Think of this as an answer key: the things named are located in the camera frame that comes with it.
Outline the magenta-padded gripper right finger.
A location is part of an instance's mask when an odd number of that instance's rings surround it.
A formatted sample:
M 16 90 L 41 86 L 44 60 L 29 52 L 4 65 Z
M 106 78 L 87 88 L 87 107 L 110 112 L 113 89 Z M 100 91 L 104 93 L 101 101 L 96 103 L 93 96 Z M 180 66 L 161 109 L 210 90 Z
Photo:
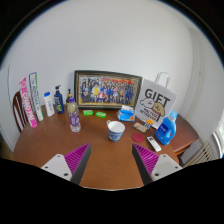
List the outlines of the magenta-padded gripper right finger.
M 167 154 L 158 155 L 138 144 L 132 145 L 132 154 L 144 185 L 150 184 L 182 169 L 182 167 Z

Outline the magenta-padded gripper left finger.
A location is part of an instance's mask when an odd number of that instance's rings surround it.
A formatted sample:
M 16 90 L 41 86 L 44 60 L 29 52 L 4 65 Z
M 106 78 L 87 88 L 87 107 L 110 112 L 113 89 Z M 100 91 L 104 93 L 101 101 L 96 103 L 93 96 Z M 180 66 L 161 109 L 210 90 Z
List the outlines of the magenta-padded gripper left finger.
M 90 155 L 91 145 L 87 143 L 66 155 L 56 154 L 42 169 L 79 185 Z

